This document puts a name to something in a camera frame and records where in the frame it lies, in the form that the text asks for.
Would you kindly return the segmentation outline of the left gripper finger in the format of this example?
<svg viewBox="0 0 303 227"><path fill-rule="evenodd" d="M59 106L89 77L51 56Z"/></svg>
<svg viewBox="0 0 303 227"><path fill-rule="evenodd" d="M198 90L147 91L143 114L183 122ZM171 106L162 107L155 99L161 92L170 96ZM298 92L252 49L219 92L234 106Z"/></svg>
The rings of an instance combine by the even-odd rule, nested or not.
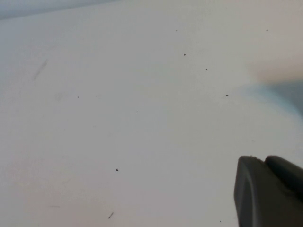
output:
<svg viewBox="0 0 303 227"><path fill-rule="evenodd" d="M234 201L240 227L301 227L303 170L279 156L241 156Z"/></svg>

